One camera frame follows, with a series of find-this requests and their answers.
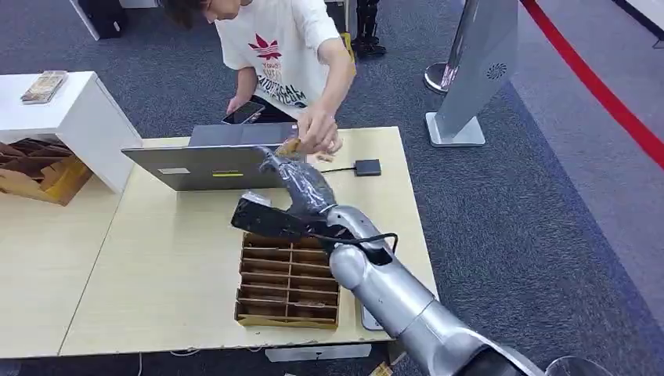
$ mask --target red logo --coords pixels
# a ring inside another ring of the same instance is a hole
[[[270,60],[272,58],[277,60],[281,57],[281,54],[279,53],[279,43],[277,41],[272,41],[272,43],[268,44],[268,42],[261,38],[260,35],[256,34],[256,43],[258,45],[249,43],[249,46],[258,53],[258,57],[262,57],[265,60]]]

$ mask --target black hair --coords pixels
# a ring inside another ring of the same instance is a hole
[[[157,4],[176,24],[190,29],[193,26],[192,13],[199,13],[205,4],[205,0],[157,0]]]

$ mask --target silver laptop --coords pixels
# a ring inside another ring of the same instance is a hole
[[[247,190],[282,186],[261,173],[265,155],[297,132],[292,123],[200,125],[188,146],[123,149],[127,157],[176,191]]]

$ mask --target silver robotic arm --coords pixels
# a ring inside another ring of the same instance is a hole
[[[360,210],[349,206],[329,208],[327,222],[347,228],[357,239],[380,234]],[[424,372],[433,376],[544,375],[522,354],[490,341],[457,319],[399,262],[387,241],[362,246],[386,252],[391,261],[376,265],[355,245],[338,244],[330,255],[332,274],[390,337],[402,343]]]
[[[266,155],[262,170],[278,174],[293,204],[282,211],[245,194],[233,226],[267,237],[318,237],[330,255],[334,278],[429,375],[544,376],[523,355],[473,331],[443,307],[399,262],[369,218],[357,208],[337,204],[311,165],[277,157],[265,148],[261,152]]]

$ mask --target hand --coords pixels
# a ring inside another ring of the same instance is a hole
[[[320,151],[334,154],[341,148],[334,114],[322,107],[308,107],[298,118],[300,151],[314,154]]]
[[[237,111],[238,108],[242,107],[246,102],[249,102],[249,98],[243,98],[240,96],[234,96],[230,101],[229,101],[229,106],[226,108],[226,114],[232,114],[233,112]]]

